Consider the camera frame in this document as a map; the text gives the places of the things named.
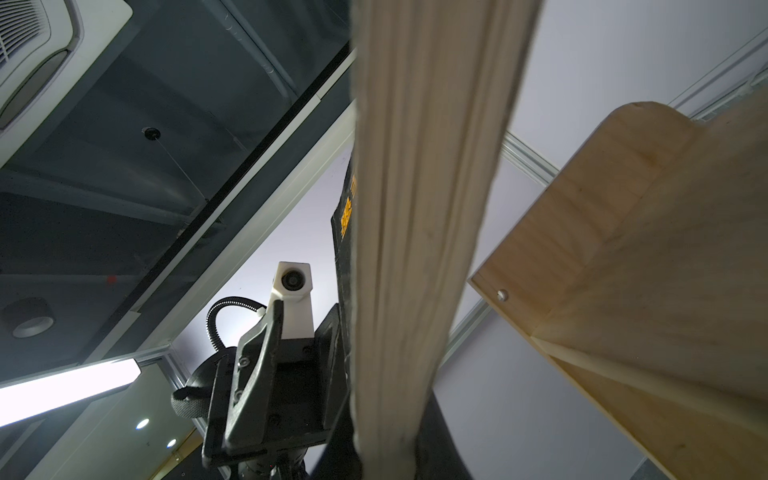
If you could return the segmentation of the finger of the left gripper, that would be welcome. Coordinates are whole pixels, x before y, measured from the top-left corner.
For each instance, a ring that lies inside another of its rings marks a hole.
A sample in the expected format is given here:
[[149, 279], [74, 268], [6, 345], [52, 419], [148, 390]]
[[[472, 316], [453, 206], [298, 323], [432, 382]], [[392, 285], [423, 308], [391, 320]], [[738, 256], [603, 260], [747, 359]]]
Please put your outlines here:
[[238, 342], [224, 434], [230, 456], [254, 455], [264, 440], [283, 323], [284, 302], [275, 300]]
[[348, 393], [344, 324], [338, 303], [326, 314], [314, 334], [320, 373], [321, 419], [331, 429]]

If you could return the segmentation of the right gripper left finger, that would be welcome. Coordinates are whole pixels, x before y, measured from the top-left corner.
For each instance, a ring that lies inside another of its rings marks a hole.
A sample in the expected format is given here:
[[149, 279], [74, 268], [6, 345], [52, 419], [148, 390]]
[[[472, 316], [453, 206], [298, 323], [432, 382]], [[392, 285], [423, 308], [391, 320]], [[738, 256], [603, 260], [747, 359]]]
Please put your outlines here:
[[323, 453], [309, 478], [311, 480], [359, 480], [360, 459], [354, 445], [354, 424], [347, 395], [336, 418]]

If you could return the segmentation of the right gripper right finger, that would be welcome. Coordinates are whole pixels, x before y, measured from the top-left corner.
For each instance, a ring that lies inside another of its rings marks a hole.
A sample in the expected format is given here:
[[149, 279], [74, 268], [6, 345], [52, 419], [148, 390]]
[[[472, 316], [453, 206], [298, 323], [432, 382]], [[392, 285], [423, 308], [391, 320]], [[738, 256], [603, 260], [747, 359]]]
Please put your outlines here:
[[421, 421], [416, 443], [419, 480], [472, 480], [451, 436], [434, 393]]

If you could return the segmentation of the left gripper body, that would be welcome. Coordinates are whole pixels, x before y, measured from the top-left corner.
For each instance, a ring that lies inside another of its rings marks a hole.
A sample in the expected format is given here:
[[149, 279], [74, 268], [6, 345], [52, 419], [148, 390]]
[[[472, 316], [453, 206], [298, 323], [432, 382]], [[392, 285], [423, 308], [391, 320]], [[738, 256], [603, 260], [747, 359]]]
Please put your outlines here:
[[201, 366], [203, 418], [207, 423], [203, 465], [207, 468], [274, 468], [280, 464], [298, 467], [306, 450], [325, 443], [332, 430], [324, 429], [321, 419], [317, 353], [278, 353], [265, 437], [255, 454], [247, 456], [230, 456], [224, 447], [236, 357], [236, 353], [216, 354]]

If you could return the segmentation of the black Murphy's law book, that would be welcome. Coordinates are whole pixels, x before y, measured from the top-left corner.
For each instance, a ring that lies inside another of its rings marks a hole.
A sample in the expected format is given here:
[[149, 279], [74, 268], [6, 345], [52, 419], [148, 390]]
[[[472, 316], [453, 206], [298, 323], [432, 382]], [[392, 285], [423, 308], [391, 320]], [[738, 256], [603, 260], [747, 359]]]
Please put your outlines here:
[[366, 479], [412, 479], [541, 5], [357, 1], [350, 379]]

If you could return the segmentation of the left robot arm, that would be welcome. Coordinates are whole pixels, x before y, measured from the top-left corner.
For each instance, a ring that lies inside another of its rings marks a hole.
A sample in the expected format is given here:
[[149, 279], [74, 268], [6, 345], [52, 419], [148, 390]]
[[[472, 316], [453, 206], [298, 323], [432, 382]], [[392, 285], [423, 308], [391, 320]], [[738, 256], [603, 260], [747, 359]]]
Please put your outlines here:
[[[240, 307], [264, 315], [242, 348], [224, 345], [217, 315]], [[245, 297], [216, 301], [206, 315], [214, 354], [173, 392], [182, 418], [203, 419], [205, 468], [227, 466], [233, 479], [306, 479], [309, 448], [327, 442], [347, 395], [344, 335], [333, 305], [313, 337], [282, 340], [284, 310]]]

